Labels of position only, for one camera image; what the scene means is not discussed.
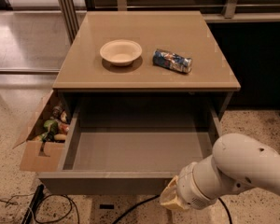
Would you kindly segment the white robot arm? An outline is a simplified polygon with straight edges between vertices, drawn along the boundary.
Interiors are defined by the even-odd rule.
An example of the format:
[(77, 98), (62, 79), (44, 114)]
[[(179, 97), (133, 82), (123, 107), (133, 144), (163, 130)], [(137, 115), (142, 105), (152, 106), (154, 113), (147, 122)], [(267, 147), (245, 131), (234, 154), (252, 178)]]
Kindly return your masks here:
[(252, 188), (280, 196), (280, 155), (260, 141), (239, 133), (224, 134), (207, 158), (185, 166), (164, 189), (161, 206), (202, 210), (225, 195)]

